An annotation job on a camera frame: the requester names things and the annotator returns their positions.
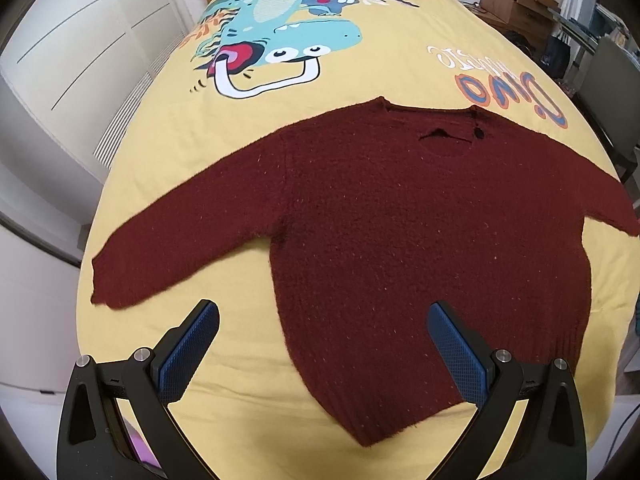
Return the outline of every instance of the knit sweater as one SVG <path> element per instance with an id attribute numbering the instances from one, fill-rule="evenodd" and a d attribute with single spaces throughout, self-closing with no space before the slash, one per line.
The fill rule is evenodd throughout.
<path id="1" fill-rule="evenodd" d="M 93 260 L 92 301 L 133 305 L 271 237 L 292 362 L 369 446 L 462 400 L 426 332 L 434 301 L 492 348 L 575 367 L 585 216 L 639 233 L 621 184 L 563 144 L 479 107 L 378 98 L 286 126 L 131 218 Z"/>

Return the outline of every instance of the vent grille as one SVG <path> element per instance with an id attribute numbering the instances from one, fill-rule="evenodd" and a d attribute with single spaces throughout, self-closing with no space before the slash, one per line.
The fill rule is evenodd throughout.
<path id="1" fill-rule="evenodd" d="M 160 55 L 151 63 L 149 71 L 145 73 L 143 78 L 138 82 L 135 88 L 127 96 L 122 106 L 114 115 L 113 119 L 107 126 L 104 135 L 98 142 L 98 146 L 94 151 L 94 157 L 105 168 L 111 169 L 111 163 L 115 156 L 120 143 L 127 133 L 127 127 L 136 110 L 142 102 L 142 97 L 145 95 L 147 89 L 151 86 L 154 78 L 160 73 L 162 67 L 169 59 L 171 53 L 182 41 L 183 36 L 176 36 L 176 38 L 167 47 L 162 50 Z"/>

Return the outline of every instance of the yellow bedsheet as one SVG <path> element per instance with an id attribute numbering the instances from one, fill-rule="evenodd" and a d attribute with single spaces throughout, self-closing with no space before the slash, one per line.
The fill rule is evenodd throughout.
<path id="1" fill-rule="evenodd" d="M 172 54 L 118 151 L 82 264 L 81 349 L 98 361 L 127 358 L 140 346 L 153 346 L 198 300 L 212 299 L 222 316 L 220 332 L 171 410 L 217 475 L 423 479 L 474 407 L 460 404 L 369 449 L 356 444 L 310 396 L 290 362 L 276 312 L 268 240 L 251 242 L 186 282 L 116 312 L 90 303 L 92 257 L 126 219 L 223 156 L 285 124 L 381 95 L 415 107 L 484 105 L 565 143 L 613 175 L 612 165 L 560 89 L 454 0 L 264 0 L 254 12 L 253 40 L 265 44 L 264 55 L 272 62 L 235 48 L 226 62 L 228 77 L 222 66 L 216 67 L 219 78 L 207 77 L 207 67 L 195 69 L 220 47 L 216 32 L 234 26 L 234 8 L 252 3 L 229 1 Z M 287 6 L 298 10 L 286 14 Z M 265 36 L 262 24 L 278 19 Z M 328 20 L 348 23 L 310 25 Z M 254 25 L 243 25 L 236 34 L 250 38 Z M 339 37 L 342 32 L 346 40 Z M 300 58 L 306 60 L 273 62 Z M 576 383 L 591 445 L 612 405 L 616 362 L 640 288 L 640 244 L 590 219 L 583 243 L 593 299 Z M 505 456 L 522 409 L 519 405 L 485 472 Z M 124 412 L 133 421 L 130 411 Z"/>

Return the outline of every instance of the black bag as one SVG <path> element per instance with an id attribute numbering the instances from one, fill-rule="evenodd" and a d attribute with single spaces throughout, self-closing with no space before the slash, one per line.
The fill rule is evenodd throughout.
<path id="1" fill-rule="evenodd" d="M 539 65 L 551 79 L 562 79 L 569 68 L 570 59 L 571 47 L 559 38 L 549 36 Z"/>

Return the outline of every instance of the black cable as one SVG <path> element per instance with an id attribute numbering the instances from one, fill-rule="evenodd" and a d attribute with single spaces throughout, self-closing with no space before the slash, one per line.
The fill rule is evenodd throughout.
<path id="1" fill-rule="evenodd" d="M 609 448 L 609 453 L 607 454 L 607 459 L 604 462 L 604 465 L 607 465 L 607 463 L 609 463 L 609 460 L 611 459 L 611 453 L 613 453 L 613 448 L 616 447 L 616 441 L 618 440 L 618 437 L 620 436 L 620 432 L 622 431 L 622 428 L 625 427 L 625 424 L 628 423 L 629 419 L 633 416 L 633 414 L 637 411 L 640 410 L 640 404 L 638 404 L 632 411 L 631 413 L 629 413 L 626 416 L 625 421 L 620 425 L 620 427 L 618 428 L 618 432 L 616 433 L 616 436 L 613 438 L 613 442 L 611 443 L 611 447 Z"/>

